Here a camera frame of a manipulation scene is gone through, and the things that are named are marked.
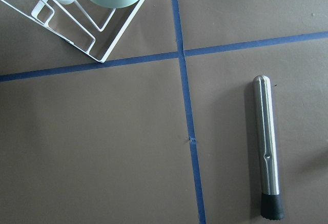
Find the steel muddler black tip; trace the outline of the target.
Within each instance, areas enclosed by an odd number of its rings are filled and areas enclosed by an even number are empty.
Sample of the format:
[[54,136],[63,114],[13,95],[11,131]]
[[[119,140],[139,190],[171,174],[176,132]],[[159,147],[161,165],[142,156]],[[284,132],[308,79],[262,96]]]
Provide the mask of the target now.
[[261,176],[260,214],[269,220],[282,220],[277,146],[272,102],[271,80],[265,75],[253,79],[258,155]]

